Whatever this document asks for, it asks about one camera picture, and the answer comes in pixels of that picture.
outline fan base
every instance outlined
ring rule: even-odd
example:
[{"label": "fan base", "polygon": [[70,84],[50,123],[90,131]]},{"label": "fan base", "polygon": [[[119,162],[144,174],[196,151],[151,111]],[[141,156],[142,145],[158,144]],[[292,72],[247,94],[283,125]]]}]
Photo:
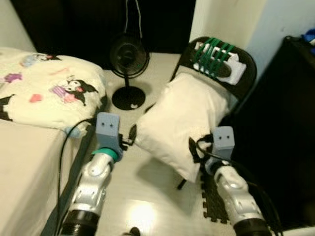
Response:
[{"label": "fan base", "polygon": [[122,87],[116,90],[112,97],[115,107],[130,111],[142,106],[146,100],[144,92],[137,87]]}]

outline black wire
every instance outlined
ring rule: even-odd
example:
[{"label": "black wire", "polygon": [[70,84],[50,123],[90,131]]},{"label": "black wire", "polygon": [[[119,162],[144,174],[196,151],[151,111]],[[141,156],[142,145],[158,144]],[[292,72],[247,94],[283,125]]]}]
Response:
[{"label": "black wire", "polygon": [[71,132],[81,123],[83,122],[92,122],[94,119],[84,119],[82,121],[79,121],[78,123],[76,123],[71,129],[70,131],[67,133],[67,136],[65,137],[64,141],[63,141],[63,146],[61,148],[61,152],[60,152],[60,157],[59,157],[59,168],[58,168],[58,182],[57,182],[57,218],[56,218],[56,228],[55,228],[55,233],[54,235],[58,235],[59,232],[59,221],[60,221],[60,185],[61,185],[61,167],[62,167],[62,160],[63,160],[63,151],[64,151],[64,147],[65,144],[67,142],[67,140],[69,139]]},{"label": "black wire", "polygon": [[251,181],[254,181],[255,183],[253,182],[248,182],[249,184],[255,186],[258,191],[259,191],[259,194],[260,194],[260,198],[261,200],[263,201],[265,207],[270,205],[271,207],[271,211],[272,213],[270,212],[270,208],[269,207],[266,207],[267,208],[267,212],[268,212],[268,216],[269,218],[271,218],[271,221],[273,223],[276,223],[276,226],[277,226],[277,229],[273,229],[275,235],[279,235],[278,233],[281,234],[281,236],[283,236],[283,231],[282,231],[282,226],[281,226],[281,221],[280,221],[280,218],[279,218],[279,214],[278,214],[278,211],[275,207],[275,205],[273,204],[272,200],[270,199],[270,197],[268,196],[268,194],[266,193],[266,191],[263,190],[263,188],[257,184],[258,181],[256,180],[256,178],[253,176],[253,174],[245,167],[243,166],[242,164],[236,162],[236,161],[233,161],[233,160],[228,160],[228,159],[224,159],[223,157],[219,156],[219,155],[216,155],[216,154],[213,154],[213,153],[210,153],[210,152],[207,152],[206,150],[202,149],[199,145],[199,143],[201,141],[205,141],[204,138],[200,138],[197,142],[196,142],[196,147],[199,151],[201,151],[204,155],[208,155],[208,156],[211,156],[211,157],[214,157],[218,160],[221,160],[221,161],[227,161],[229,163],[231,163],[232,165],[234,165],[237,169],[240,169],[242,172],[244,172],[244,174],[251,180]]}]

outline pillow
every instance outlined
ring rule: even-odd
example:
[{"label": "pillow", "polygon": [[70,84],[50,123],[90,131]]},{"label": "pillow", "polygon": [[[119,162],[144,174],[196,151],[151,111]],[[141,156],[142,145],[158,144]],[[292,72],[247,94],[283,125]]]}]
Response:
[{"label": "pillow", "polygon": [[195,182],[200,164],[193,162],[189,137],[197,140],[209,134],[227,114],[228,101],[229,93],[219,84],[181,73],[138,120],[135,143]]}]

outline fan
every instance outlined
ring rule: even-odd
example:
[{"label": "fan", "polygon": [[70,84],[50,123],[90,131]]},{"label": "fan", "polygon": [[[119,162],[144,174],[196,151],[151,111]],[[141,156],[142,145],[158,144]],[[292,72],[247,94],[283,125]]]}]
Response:
[{"label": "fan", "polygon": [[113,104],[121,110],[133,110],[139,108],[146,99],[145,93],[138,87],[129,85],[129,79],[142,74],[149,64],[149,53],[141,43],[141,14],[136,0],[139,14],[140,38],[127,33],[128,9],[126,1],[126,26],[125,32],[118,36],[111,46],[110,62],[112,71],[125,79],[125,86],[116,90],[112,96]]}]

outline white wall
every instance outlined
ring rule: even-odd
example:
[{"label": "white wall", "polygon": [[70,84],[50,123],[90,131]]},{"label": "white wall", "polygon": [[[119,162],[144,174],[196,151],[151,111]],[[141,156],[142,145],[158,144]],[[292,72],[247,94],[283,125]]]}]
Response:
[{"label": "white wall", "polygon": [[196,0],[190,40],[213,36],[245,48],[267,0]]},{"label": "white wall", "polygon": [[300,36],[314,27],[315,0],[268,0],[246,47],[256,61],[258,78],[285,36]]},{"label": "white wall", "polygon": [[0,0],[0,46],[35,51],[10,0]]}]

